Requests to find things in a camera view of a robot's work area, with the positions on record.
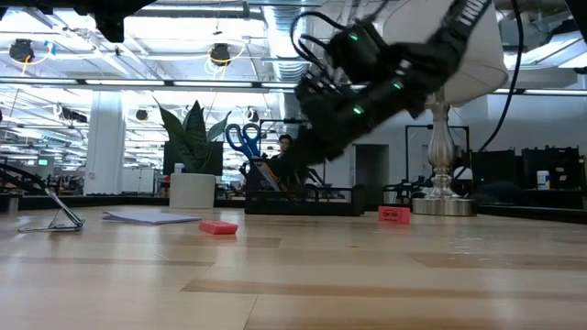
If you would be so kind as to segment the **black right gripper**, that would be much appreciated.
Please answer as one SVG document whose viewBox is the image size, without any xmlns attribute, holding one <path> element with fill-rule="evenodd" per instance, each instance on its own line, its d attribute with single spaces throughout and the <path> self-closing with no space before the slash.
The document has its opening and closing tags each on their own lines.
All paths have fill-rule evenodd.
<svg viewBox="0 0 587 330">
<path fill-rule="evenodd" d="M 338 32 L 327 44 L 331 66 L 345 72 L 354 90 L 336 84 L 325 73 L 308 73 L 295 96 L 310 127 L 280 137 L 280 153 L 270 159 L 272 173 L 282 181 L 299 171 L 340 156 L 348 144 L 370 133 L 391 116 L 412 105 L 401 78 L 393 72 L 399 60 L 386 60 L 387 44 L 371 22 L 358 22 Z"/>
</svg>

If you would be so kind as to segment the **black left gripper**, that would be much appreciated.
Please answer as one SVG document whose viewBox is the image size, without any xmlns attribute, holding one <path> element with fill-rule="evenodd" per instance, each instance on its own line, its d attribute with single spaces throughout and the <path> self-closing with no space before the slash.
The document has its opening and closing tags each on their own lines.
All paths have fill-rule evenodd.
<svg viewBox="0 0 587 330">
<path fill-rule="evenodd" d="M 124 17 L 118 14 L 95 12 L 94 21 L 96 28 L 109 42 L 123 42 Z"/>
</svg>

